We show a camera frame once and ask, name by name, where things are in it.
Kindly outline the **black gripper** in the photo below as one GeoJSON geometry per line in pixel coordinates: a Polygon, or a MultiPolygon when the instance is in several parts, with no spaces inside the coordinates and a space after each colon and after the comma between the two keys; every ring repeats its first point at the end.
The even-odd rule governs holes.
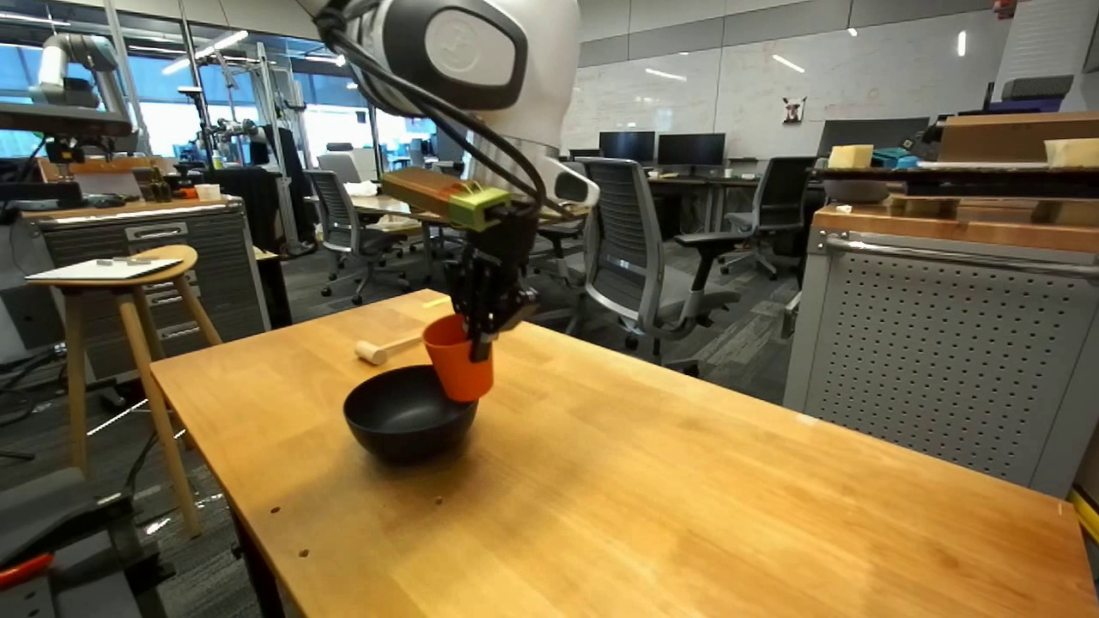
{"type": "Polygon", "coordinates": [[[491,358],[491,340],[517,325],[538,293],[525,281],[536,242],[536,216],[508,209],[489,229],[468,229],[459,256],[447,267],[451,310],[469,319],[469,361],[491,358]]]}

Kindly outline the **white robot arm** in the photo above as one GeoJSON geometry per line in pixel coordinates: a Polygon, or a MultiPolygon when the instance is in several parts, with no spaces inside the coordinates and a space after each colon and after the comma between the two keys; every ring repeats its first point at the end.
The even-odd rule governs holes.
{"type": "Polygon", "coordinates": [[[294,0],[344,56],[363,99],[428,116],[463,171],[397,167],[379,185],[414,216],[463,233],[447,270],[469,358],[517,325],[536,293],[525,265],[546,213],[593,205],[600,187],[558,161],[580,56],[576,0],[294,0]]]}

